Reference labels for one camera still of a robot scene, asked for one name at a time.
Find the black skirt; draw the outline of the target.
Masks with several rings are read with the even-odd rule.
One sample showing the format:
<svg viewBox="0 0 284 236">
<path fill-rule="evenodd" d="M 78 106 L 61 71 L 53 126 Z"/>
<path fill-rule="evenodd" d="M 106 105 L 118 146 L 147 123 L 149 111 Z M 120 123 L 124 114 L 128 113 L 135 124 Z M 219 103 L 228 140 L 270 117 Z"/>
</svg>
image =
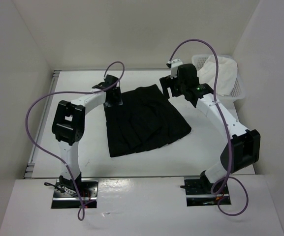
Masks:
<svg viewBox="0 0 284 236">
<path fill-rule="evenodd" d="M 104 109 L 111 157 L 161 148 L 191 132 L 157 85 L 124 92 L 122 101 Z"/>
</svg>

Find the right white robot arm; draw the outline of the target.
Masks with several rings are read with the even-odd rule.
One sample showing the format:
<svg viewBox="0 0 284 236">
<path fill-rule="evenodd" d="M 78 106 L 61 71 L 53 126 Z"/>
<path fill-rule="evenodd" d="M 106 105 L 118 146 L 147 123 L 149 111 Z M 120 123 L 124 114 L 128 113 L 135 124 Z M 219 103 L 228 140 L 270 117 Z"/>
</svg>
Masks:
<svg viewBox="0 0 284 236">
<path fill-rule="evenodd" d="M 259 160 L 260 133 L 241 124 L 214 97 L 214 91 L 208 84 L 200 84 L 194 65 L 173 67 L 171 74 L 160 78 L 159 82 L 166 98 L 184 96 L 225 138 L 226 146 L 219 161 L 200 174 L 203 192 L 218 193 L 227 176 Z"/>
</svg>

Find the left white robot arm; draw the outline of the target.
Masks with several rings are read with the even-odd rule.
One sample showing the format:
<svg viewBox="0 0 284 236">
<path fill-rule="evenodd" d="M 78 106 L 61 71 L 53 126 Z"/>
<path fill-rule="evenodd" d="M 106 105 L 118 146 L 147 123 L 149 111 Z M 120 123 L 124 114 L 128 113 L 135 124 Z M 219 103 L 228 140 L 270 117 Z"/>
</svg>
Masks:
<svg viewBox="0 0 284 236">
<path fill-rule="evenodd" d="M 52 133 L 58 141 L 60 158 L 63 160 L 59 183 L 70 196 L 75 197 L 82 192 L 78 147 L 85 133 L 85 117 L 100 105 L 122 105 L 121 89 L 117 85 L 119 82 L 119 78 L 106 75 L 101 83 L 92 87 L 89 94 L 58 103 Z"/>
</svg>

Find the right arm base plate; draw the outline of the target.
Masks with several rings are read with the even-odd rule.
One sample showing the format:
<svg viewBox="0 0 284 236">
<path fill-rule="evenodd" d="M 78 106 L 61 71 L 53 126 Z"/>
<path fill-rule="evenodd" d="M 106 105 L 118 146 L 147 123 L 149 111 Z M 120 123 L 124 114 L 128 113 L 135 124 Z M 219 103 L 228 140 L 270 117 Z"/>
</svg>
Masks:
<svg viewBox="0 0 284 236">
<path fill-rule="evenodd" d="M 180 186 L 185 190 L 187 206 L 217 206 L 218 201 L 221 200 L 220 205 L 230 205 L 230 195 L 228 187 L 222 190 L 218 195 L 210 193 L 210 189 L 205 189 L 199 177 L 185 177 L 184 184 Z"/>
</svg>

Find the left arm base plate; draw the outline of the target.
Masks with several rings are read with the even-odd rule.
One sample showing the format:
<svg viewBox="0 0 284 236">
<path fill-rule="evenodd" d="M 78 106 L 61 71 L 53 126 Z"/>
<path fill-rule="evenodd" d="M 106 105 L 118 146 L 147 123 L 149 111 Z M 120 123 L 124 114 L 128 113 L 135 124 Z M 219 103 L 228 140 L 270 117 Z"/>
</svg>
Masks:
<svg viewBox="0 0 284 236">
<path fill-rule="evenodd" d="M 98 181 L 85 179 L 81 183 L 80 195 L 85 208 L 97 207 Z M 60 185 L 57 180 L 54 187 L 51 209 L 76 209 L 81 206 L 77 193 Z"/>
</svg>

